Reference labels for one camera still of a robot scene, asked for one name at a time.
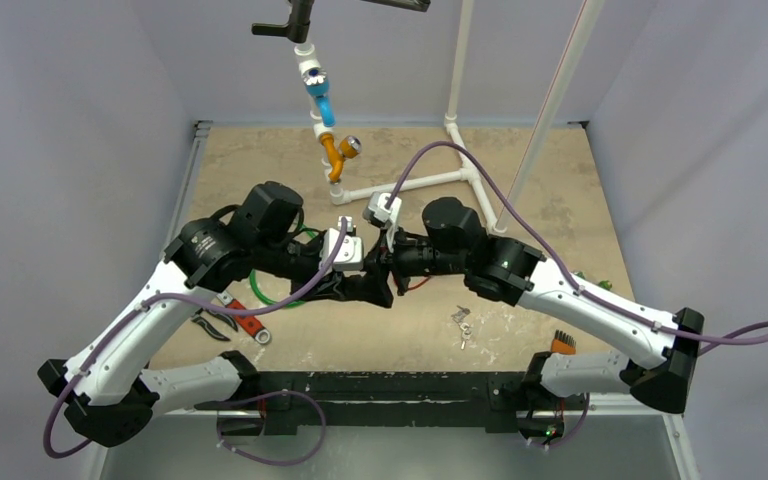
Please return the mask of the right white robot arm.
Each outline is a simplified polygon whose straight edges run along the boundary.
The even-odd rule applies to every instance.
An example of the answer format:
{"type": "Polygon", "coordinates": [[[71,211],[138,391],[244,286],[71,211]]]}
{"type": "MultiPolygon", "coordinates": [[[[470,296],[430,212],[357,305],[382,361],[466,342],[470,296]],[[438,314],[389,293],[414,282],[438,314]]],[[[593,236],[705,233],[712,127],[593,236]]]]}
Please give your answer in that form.
{"type": "Polygon", "coordinates": [[[655,410],[685,411],[699,356],[695,335],[704,317],[643,306],[573,277],[558,261],[519,240],[489,234],[477,213],[453,197],[429,203],[426,232],[411,234],[385,210],[388,196],[369,202],[365,218],[381,228],[378,264],[405,289],[413,276],[461,274],[479,297],[561,320],[610,345],[597,354],[541,353],[521,381],[524,399],[544,407],[584,393],[629,394],[655,410]]]}

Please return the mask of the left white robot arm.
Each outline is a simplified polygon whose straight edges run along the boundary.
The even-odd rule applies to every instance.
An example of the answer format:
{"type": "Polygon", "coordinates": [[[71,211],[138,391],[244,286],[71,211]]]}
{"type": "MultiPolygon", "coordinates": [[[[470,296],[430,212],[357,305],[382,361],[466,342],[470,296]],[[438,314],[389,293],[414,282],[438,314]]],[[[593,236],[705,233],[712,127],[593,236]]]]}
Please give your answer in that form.
{"type": "Polygon", "coordinates": [[[118,446],[173,410],[211,402],[244,409],[257,399],[257,371],[240,352],[172,370],[153,370],[158,350],[188,320],[212,311],[245,316],[220,301],[252,272],[291,282],[291,301],[359,301],[390,307],[388,276],[371,261],[349,218],[299,242],[302,197],[274,181],[256,185],[239,205],[185,224],[144,287],[87,347],[38,371],[85,443],[118,446]]]}

